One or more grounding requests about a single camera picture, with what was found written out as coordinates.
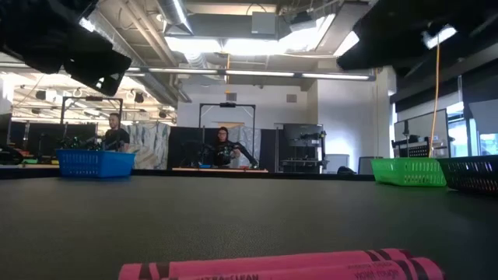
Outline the black plastic basket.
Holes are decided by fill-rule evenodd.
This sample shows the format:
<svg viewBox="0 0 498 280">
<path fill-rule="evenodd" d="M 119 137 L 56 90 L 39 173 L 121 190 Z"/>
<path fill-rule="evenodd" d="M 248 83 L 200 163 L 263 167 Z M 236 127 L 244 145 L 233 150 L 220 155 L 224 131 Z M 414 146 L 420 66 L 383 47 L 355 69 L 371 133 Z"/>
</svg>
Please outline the black plastic basket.
<svg viewBox="0 0 498 280">
<path fill-rule="evenodd" d="M 498 196 L 498 155 L 456 157 L 437 161 L 450 189 Z"/>
</svg>

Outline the blue plastic basket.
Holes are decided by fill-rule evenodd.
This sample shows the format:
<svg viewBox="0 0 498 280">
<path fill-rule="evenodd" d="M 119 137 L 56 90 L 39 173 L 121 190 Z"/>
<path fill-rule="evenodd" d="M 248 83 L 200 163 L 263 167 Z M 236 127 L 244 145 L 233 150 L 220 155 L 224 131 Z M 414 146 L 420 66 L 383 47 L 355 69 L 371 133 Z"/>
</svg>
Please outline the blue plastic basket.
<svg viewBox="0 0 498 280">
<path fill-rule="evenodd" d="M 126 152 L 58 149 L 56 156 L 63 177 L 127 177 L 135 162 L 135 154 Z"/>
</svg>

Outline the black metal table frame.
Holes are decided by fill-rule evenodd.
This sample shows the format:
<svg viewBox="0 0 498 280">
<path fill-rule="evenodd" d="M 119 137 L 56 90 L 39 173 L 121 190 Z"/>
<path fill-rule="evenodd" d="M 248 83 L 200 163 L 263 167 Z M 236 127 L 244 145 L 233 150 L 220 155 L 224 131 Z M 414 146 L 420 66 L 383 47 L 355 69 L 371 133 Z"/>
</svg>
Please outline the black metal table frame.
<svg viewBox="0 0 498 280">
<path fill-rule="evenodd" d="M 314 173 L 262 173 L 260 170 L 247 172 L 216 170 L 132 170 L 130 177 L 218 177 L 236 179 L 272 179 L 272 180 L 349 180 L 375 181 L 373 175 L 361 174 L 314 174 Z M 35 179 L 63 177 L 60 170 L 54 168 L 3 168 L 0 180 Z"/>
</svg>

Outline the black table mat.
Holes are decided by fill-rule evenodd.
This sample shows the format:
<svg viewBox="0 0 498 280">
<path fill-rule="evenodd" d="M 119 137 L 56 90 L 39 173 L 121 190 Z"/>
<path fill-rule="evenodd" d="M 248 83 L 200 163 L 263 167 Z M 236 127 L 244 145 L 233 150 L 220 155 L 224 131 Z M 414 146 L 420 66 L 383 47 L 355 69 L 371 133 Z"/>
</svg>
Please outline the black table mat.
<svg viewBox="0 0 498 280">
<path fill-rule="evenodd" d="M 0 181 L 0 279 L 115 279 L 123 264 L 404 248 L 498 279 L 498 198 L 372 181 Z"/>
</svg>

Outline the wooden background table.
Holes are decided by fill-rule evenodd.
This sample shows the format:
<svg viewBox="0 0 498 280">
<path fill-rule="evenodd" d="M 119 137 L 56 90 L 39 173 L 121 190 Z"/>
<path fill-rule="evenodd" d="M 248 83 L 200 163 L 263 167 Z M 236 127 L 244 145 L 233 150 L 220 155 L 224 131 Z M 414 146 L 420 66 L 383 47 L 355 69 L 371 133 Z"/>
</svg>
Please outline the wooden background table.
<svg viewBox="0 0 498 280">
<path fill-rule="evenodd" d="M 217 172 L 217 173 L 269 173 L 267 170 L 255 169 L 223 169 L 223 168 L 190 168 L 190 167 L 175 167 L 172 171 L 179 172 Z"/>
</svg>

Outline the person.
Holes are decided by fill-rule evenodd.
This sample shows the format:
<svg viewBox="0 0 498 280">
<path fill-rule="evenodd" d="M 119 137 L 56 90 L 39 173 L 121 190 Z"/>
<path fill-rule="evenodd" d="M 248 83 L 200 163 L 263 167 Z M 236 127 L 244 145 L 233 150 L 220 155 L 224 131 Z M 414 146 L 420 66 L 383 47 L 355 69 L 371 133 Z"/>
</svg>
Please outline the person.
<svg viewBox="0 0 498 280">
<path fill-rule="evenodd" d="M 229 132 L 225 127 L 218 129 L 217 137 L 213 150 L 212 164 L 218 168 L 229 166 L 232 159 L 244 155 L 250 162 L 250 168 L 258 167 L 257 160 L 248 152 L 248 150 L 239 142 L 232 142 L 228 139 Z"/>
<path fill-rule="evenodd" d="M 111 113 L 108 118 L 110 128 L 103 140 L 103 149 L 114 152 L 127 152 L 130 144 L 129 133 L 121 127 L 120 115 Z"/>
</svg>

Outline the grey ceiling box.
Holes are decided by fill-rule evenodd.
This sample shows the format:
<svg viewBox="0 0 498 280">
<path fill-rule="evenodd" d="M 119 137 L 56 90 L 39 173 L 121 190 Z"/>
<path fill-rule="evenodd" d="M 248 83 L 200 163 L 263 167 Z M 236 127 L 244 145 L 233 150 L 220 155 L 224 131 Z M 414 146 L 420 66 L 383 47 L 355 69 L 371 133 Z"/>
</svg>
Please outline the grey ceiling box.
<svg viewBox="0 0 498 280">
<path fill-rule="evenodd" d="M 277 16 L 271 12 L 252 12 L 251 33 L 257 35 L 275 35 Z"/>
</svg>

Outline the black partition panel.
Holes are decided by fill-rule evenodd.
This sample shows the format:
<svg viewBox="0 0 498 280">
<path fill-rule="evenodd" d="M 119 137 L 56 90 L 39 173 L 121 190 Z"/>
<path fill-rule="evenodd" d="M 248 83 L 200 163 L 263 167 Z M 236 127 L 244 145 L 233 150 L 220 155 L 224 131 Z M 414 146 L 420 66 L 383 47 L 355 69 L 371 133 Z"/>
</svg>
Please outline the black partition panel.
<svg viewBox="0 0 498 280">
<path fill-rule="evenodd" d="M 211 166 L 216 128 L 172 127 L 168 138 L 167 169 Z"/>
</svg>

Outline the black gantry frame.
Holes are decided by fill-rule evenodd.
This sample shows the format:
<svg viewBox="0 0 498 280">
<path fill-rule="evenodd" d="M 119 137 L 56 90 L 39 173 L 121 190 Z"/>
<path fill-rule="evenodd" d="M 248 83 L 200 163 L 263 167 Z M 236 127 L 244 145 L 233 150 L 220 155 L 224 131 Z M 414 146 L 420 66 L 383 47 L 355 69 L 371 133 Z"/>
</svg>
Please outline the black gantry frame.
<svg viewBox="0 0 498 280">
<path fill-rule="evenodd" d="M 236 107 L 250 107 L 253 109 L 253 114 L 252 114 L 252 132 L 251 136 L 252 139 L 250 143 L 252 144 L 252 149 L 251 149 L 251 155 L 255 158 L 254 156 L 254 149 L 255 149 L 255 113 L 256 113 L 256 106 L 254 104 L 237 104 L 233 102 L 224 102 L 224 103 L 200 103 L 198 107 L 198 128 L 202 129 L 202 142 L 205 142 L 205 127 L 202 126 L 202 117 L 204 114 L 202 113 L 202 108 L 204 106 L 209 106 L 209 107 L 220 107 L 220 108 L 236 108 Z M 221 153 L 227 157 L 232 155 L 232 149 L 233 149 L 233 143 L 229 140 L 226 140 L 224 144 L 222 144 L 223 150 Z"/>
<path fill-rule="evenodd" d="M 118 102 L 119 103 L 118 114 L 120 115 L 120 122 L 121 122 L 122 113 L 123 113 L 123 103 L 124 103 L 123 99 L 121 98 L 110 98 L 102 96 L 86 96 L 86 97 L 63 96 L 61 104 L 60 125 L 63 125 L 65 127 L 65 130 L 62 139 L 67 137 L 66 135 L 67 135 L 68 123 L 65 122 L 65 113 L 68 109 L 70 109 L 73 105 L 75 105 L 75 103 L 78 100 L 85 100 L 86 102 L 101 102 L 101 101 L 110 101 L 111 103 L 113 101 Z"/>
</svg>

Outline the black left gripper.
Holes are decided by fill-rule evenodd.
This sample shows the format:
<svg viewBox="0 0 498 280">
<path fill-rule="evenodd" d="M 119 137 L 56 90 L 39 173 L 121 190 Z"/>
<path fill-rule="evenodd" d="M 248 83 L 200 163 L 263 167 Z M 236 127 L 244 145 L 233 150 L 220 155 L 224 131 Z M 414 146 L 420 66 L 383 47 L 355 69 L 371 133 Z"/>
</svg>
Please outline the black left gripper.
<svg viewBox="0 0 498 280">
<path fill-rule="evenodd" d="M 114 50 L 73 55 L 64 62 L 64 70 L 72 79 L 102 93 L 114 96 L 132 60 Z"/>
</svg>

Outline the patterned curtain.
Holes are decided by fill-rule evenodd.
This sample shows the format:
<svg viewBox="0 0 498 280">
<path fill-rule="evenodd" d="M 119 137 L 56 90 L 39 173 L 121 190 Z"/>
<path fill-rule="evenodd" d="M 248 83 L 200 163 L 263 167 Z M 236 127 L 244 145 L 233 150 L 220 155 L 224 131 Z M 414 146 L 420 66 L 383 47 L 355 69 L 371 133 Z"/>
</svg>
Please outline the patterned curtain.
<svg viewBox="0 0 498 280">
<path fill-rule="evenodd" d="M 135 170 L 165 170 L 168 160 L 170 126 L 160 122 L 125 125 L 130 136 L 129 153 L 135 154 Z"/>
</svg>

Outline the green plastic basket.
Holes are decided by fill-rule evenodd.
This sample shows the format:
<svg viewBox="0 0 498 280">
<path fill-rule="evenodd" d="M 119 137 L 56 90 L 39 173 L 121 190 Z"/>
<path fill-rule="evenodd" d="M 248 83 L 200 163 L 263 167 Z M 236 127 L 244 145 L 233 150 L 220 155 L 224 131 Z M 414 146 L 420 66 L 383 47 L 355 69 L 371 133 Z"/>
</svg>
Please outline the green plastic basket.
<svg viewBox="0 0 498 280">
<path fill-rule="evenodd" d="M 432 158 L 372 159 L 375 181 L 403 187 L 446 187 L 443 171 Z"/>
</svg>

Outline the round silver air duct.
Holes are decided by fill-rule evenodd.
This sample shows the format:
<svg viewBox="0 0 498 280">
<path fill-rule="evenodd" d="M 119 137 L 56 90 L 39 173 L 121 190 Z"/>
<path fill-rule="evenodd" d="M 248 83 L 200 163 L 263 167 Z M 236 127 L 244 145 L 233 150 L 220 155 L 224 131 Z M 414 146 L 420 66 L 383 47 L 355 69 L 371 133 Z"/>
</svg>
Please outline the round silver air duct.
<svg viewBox="0 0 498 280">
<path fill-rule="evenodd" d="M 182 0 L 157 0 L 160 13 L 166 22 L 163 34 L 166 36 L 193 36 L 188 22 L 187 10 Z"/>
</svg>

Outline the pink crayon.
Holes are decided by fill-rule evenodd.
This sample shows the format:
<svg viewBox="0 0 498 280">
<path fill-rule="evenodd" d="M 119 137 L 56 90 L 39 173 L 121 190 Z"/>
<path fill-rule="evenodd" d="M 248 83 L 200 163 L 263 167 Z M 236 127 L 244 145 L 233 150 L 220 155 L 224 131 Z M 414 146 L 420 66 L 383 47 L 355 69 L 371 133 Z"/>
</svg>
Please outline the pink crayon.
<svg viewBox="0 0 498 280">
<path fill-rule="evenodd" d="M 414 257 L 315 268 L 182 276 L 168 280 L 447 280 L 447 276 L 430 259 Z"/>
<path fill-rule="evenodd" d="M 243 257 L 207 261 L 171 261 L 125 264 L 118 280 L 161 280 L 184 276 L 216 275 L 370 261 L 404 260 L 412 255 L 404 249 L 352 250 L 327 253 Z"/>
</svg>

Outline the long ceiling light strip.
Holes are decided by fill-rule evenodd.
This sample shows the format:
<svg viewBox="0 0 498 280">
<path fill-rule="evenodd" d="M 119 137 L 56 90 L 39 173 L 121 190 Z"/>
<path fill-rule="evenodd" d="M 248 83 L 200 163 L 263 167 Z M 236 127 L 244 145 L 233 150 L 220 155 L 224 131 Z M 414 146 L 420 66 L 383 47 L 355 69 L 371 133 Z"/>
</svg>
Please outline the long ceiling light strip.
<svg viewBox="0 0 498 280">
<path fill-rule="evenodd" d="M 244 75 L 276 77 L 289 79 L 327 79 L 327 80 L 351 80 L 351 81 L 374 81 L 375 75 L 359 75 L 334 72 L 284 72 L 269 70 L 239 70 L 239 69 L 211 69 L 211 68 L 154 68 L 154 67 L 131 67 L 125 71 L 126 74 L 182 74 L 182 75 Z"/>
</svg>

